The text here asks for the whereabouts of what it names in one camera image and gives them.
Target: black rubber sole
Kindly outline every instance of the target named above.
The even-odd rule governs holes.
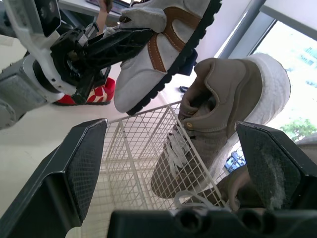
[[[85,103],[84,105],[105,106],[105,105],[109,105],[110,103],[111,103],[111,101],[104,102],[104,103]],[[57,106],[62,106],[62,107],[79,106],[78,104],[65,104],[65,103],[58,103],[58,102],[55,102],[53,104],[55,104]]]
[[[199,41],[204,37],[205,35],[205,29],[210,26],[214,18],[213,16],[219,12],[221,8],[221,0],[211,0],[207,10],[201,19],[198,27],[194,31],[193,35],[189,39],[189,41],[186,43],[184,49],[182,52],[178,55],[174,63],[172,64],[171,68],[167,71],[167,75],[165,75],[162,80],[130,111],[127,112],[129,116],[133,116],[140,110],[142,110],[143,107],[145,107],[147,104],[150,103],[151,99],[155,98],[160,91],[162,91],[165,88],[165,84],[169,83],[172,80],[172,76],[177,74],[179,72],[179,69],[184,65],[186,62],[187,57],[189,57],[193,49],[198,45]]]

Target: white sneaker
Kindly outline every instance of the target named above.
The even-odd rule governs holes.
[[[220,0],[149,0],[123,11],[127,21],[121,28],[151,28],[156,33],[136,57],[121,64],[114,96],[118,111],[133,115],[163,90],[220,7]]]

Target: white wire basket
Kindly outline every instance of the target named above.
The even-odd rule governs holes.
[[[176,209],[173,197],[157,195],[162,192],[153,186],[157,180],[165,179],[158,183],[165,182],[168,191],[164,192],[169,194],[167,196],[173,196],[180,190],[201,193],[209,187],[214,188],[214,205],[222,203],[215,182],[178,120],[179,106],[179,103],[175,103],[109,123],[99,178],[81,229],[82,238],[105,238],[111,213],[116,209]],[[191,176],[189,181],[184,176],[171,174],[169,163],[162,162],[168,146],[167,136],[171,132],[175,134],[175,130],[182,138],[178,140],[178,145],[186,149],[188,161],[184,166],[187,169],[180,169],[179,172]],[[228,172],[224,170],[216,182],[226,175]]]

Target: brown stripe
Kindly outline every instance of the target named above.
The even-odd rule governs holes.
[[[174,48],[181,52],[186,43],[184,43],[176,35],[173,28],[173,21],[180,20],[181,22],[187,24],[189,27],[196,29],[201,19],[177,7],[168,7],[164,10],[164,12],[166,14],[167,23],[166,28],[162,33],[166,36],[166,38],[174,46]],[[148,51],[153,68],[161,72],[166,72],[157,44],[158,35],[159,34],[156,33],[151,37],[150,41],[148,42]]]
[[[160,53],[159,53],[157,38],[158,38],[157,33],[151,37],[150,41],[148,42],[148,51],[149,51],[149,55],[150,55],[150,59],[151,59],[153,68],[155,70],[158,70],[158,71],[165,73],[166,69],[164,67],[162,58],[161,58]]]
[[[173,21],[180,20],[189,27],[196,29],[201,19],[177,7],[168,7],[164,10],[164,12],[167,17],[167,23],[163,34],[167,37],[170,43],[179,52],[181,52],[185,47],[186,43],[184,43],[175,33],[175,30],[173,28]]]

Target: tree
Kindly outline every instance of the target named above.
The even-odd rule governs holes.
[[[280,129],[295,142],[317,132],[317,127],[312,124],[309,119],[294,120],[291,123],[282,126]]]

